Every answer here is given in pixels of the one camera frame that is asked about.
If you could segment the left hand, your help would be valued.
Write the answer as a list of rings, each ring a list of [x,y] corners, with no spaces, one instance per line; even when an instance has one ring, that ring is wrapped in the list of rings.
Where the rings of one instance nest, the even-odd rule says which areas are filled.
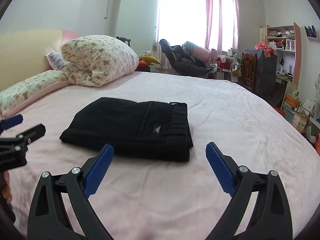
[[[5,181],[4,186],[1,187],[1,195],[8,204],[12,201],[11,187],[10,187],[10,173],[9,171],[3,172],[3,179]]]

